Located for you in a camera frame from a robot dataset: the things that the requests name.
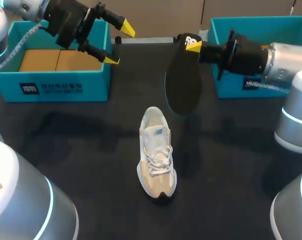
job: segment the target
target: sneaker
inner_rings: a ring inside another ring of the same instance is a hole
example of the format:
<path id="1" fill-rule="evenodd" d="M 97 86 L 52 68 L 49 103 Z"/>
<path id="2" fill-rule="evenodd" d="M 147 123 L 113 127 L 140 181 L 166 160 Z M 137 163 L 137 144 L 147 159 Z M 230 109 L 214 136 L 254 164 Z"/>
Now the sneaker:
<path id="1" fill-rule="evenodd" d="M 154 199 L 171 197 L 177 184 L 171 131 L 157 107 L 148 108 L 142 119 L 140 151 L 137 175 L 146 193 Z"/>

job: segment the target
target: blue storage box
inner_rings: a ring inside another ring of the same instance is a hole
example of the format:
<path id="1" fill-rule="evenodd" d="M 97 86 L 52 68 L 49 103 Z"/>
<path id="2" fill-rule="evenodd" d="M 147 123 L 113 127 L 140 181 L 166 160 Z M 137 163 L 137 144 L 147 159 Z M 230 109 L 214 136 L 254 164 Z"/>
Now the blue storage box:
<path id="1" fill-rule="evenodd" d="M 12 52 L 35 24 L 29 21 L 12 23 L 8 34 L 8 52 Z M 101 65 L 100 70 L 92 71 L 42 71 L 19 72 L 26 50 L 45 49 L 62 50 L 55 44 L 57 37 L 52 37 L 43 30 L 32 35 L 20 52 L 0 71 L 0 92 L 6 102 L 103 102 L 107 101 L 111 66 Z M 88 40 L 99 49 L 112 52 L 111 37 L 108 23 L 96 20 Z M 77 44 L 69 48 L 77 49 Z"/>
<path id="2" fill-rule="evenodd" d="M 233 28 L 236 33 L 245 35 L 249 40 L 262 45 L 285 43 L 302 46 L 302 16 L 270 17 L 217 17 L 211 19 L 208 42 L 225 44 Z M 286 93 L 267 88 L 246 88 L 243 85 L 246 76 L 225 71 L 217 81 L 218 67 L 211 65 L 217 96 L 219 98 L 267 98 L 283 97 Z M 263 83 L 260 75 L 248 78 Z"/>

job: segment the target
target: beige suede panel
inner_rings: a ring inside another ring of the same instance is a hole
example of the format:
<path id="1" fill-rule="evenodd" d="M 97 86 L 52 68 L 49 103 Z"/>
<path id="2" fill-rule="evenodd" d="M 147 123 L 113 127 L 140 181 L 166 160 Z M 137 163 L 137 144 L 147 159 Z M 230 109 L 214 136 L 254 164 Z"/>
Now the beige suede panel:
<path id="1" fill-rule="evenodd" d="M 172 186 L 170 186 L 170 174 L 151 176 L 149 173 L 148 163 L 145 161 L 140 162 L 140 173 L 144 187 L 151 194 L 151 196 L 158 198 L 161 192 L 167 196 L 171 196 L 174 191 L 175 179 Z"/>

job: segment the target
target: shoe sole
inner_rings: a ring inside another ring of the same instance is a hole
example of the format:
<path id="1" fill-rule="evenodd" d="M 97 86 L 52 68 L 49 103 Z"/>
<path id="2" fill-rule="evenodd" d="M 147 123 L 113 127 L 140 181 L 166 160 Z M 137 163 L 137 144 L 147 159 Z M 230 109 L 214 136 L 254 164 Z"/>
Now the shoe sole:
<path id="1" fill-rule="evenodd" d="M 153 197 L 153 196 L 148 192 L 148 190 L 146 189 L 146 187 L 145 187 L 144 184 L 143 184 L 143 181 L 141 180 L 140 163 L 137 165 L 136 170 L 137 170 L 137 176 L 139 177 L 140 183 L 141 183 L 141 185 L 142 185 L 144 191 L 145 191 L 151 198 L 157 199 L 157 197 Z M 175 179 L 174 191 L 173 191 L 173 193 L 172 193 L 171 196 L 167 196 L 168 198 L 170 198 L 170 197 L 173 196 L 173 194 L 174 194 L 174 192 L 175 192 L 175 190 L 176 190 L 176 185 L 177 185 L 177 175 L 176 175 L 176 171 L 175 171 L 175 169 L 174 169 L 173 171 L 174 171 L 174 179 Z"/>

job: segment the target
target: shoe insole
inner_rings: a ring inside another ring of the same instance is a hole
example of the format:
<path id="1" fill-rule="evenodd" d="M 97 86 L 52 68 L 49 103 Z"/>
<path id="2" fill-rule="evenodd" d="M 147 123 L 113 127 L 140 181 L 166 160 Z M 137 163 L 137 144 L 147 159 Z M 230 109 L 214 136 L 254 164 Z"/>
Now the shoe insole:
<path id="1" fill-rule="evenodd" d="M 202 93 L 198 53 L 186 51 L 186 45 L 201 41 L 191 33 L 180 35 L 176 52 L 165 75 L 166 99 L 172 111 L 186 116 L 197 106 Z"/>

